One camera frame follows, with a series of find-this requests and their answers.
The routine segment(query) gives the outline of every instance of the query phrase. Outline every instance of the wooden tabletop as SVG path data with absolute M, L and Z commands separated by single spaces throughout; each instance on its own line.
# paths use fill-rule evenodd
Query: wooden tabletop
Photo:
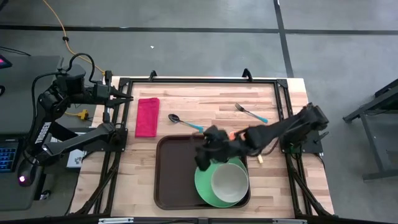
M 113 78 L 117 86 L 119 77 Z M 294 113 L 308 103 L 304 80 L 287 79 Z M 267 84 L 173 84 L 135 83 L 134 101 L 130 104 L 127 128 L 129 137 L 122 153 L 112 216 L 124 217 L 223 217 L 223 218 L 289 218 L 294 217 L 285 157 L 279 149 L 264 156 L 260 164 L 248 157 L 251 199 L 242 208 L 206 210 L 162 210 L 154 202 L 155 150 L 157 142 L 171 134 L 191 134 L 196 130 L 173 124 L 167 115 L 175 113 L 187 122 L 209 127 L 212 124 L 230 131 L 262 124 L 239 112 L 235 102 L 247 110 L 265 117 L 269 123 L 278 122 L 274 87 Z M 141 98 L 160 100 L 156 138 L 135 138 L 137 103 Z M 97 106 L 93 125 L 101 123 L 103 107 Z M 267 152 L 273 142 L 264 149 Z M 71 212 L 77 211 L 89 199 L 100 179 L 103 152 L 95 152 L 83 161 Z M 303 155 L 307 185 L 326 210 L 333 213 L 325 171 L 319 158 Z M 304 212 L 302 191 L 298 190 L 300 208 Z

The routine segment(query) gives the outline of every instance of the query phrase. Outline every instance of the spoon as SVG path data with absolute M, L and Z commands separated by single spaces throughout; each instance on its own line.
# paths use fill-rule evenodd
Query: spoon
M 180 120 L 180 118 L 179 118 L 177 115 L 175 115 L 175 114 L 169 114 L 169 119 L 170 119 L 171 121 L 173 121 L 173 123 L 182 122 L 182 123 L 184 123 L 184 124 L 187 124 L 187 125 L 189 125 L 189 126 L 195 128 L 195 129 L 199 130 L 199 133 L 203 133 L 203 127 L 197 126 L 197 125 L 194 125 L 194 124 L 190 124 L 190 123 L 187 123 L 187 122 L 185 122 L 185 121 L 182 121 L 182 120 Z
M 268 120 L 267 120 L 267 119 L 262 118 L 262 117 L 260 117 L 260 116 L 257 116 L 257 115 L 255 115 L 254 113 L 252 113 L 252 112 L 250 112 L 250 111 L 244 109 L 241 105 L 239 105 L 239 103 L 235 103 L 235 107 L 236 107 L 236 109 L 238 109 L 239 111 L 247 112 L 247 113 L 253 115 L 255 118 L 259 119 L 260 121 L 262 121 L 262 122 L 264 122 L 264 123 L 268 123 Z

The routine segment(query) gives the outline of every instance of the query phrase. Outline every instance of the gray floor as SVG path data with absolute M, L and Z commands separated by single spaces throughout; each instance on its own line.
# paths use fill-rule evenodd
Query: gray floor
M 49 3 L 70 26 L 277 28 L 272 0 Z M 398 2 L 393 0 L 280 0 L 280 6 L 287 29 L 398 29 Z M 19 0 L 0 12 L 0 23 L 57 25 L 57 20 L 42 1 Z M 68 32 L 68 36 L 75 51 L 89 53 L 97 65 L 117 75 L 148 75 L 155 69 L 163 76 L 238 77 L 247 67 L 257 77 L 286 77 L 278 34 Z M 61 38 L 62 33 L 55 31 L 2 30 L 0 45 L 68 59 L 71 55 Z M 361 122 L 348 125 L 341 119 L 398 78 L 397 36 L 288 35 L 287 43 L 295 77 L 305 79 L 310 101 L 320 105 L 330 120 L 323 148 L 335 213 L 397 222 L 398 178 L 362 181 L 363 173 L 376 171 L 375 161 Z M 62 119 L 69 126 L 88 125 Z M 56 179 L 57 193 L 50 200 L 25 212 L 2 212 L 0 218 L 63 214 L 76 178 L 71 174 Z

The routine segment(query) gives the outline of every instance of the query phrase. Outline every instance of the pink towel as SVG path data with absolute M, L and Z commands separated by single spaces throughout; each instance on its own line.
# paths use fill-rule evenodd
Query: pink towel
M 156 137 L 159 105 L 158 98 L 138 100 L 136 138 Z

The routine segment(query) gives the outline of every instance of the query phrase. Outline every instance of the orange object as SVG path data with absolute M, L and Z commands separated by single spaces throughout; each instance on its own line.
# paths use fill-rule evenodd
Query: orange object
M 231 131 L 231 132 L 228 134 L 229 140 L 234 140 L 234 139 L 235 139 L 235 132 L 236 132 L 236 131 Z

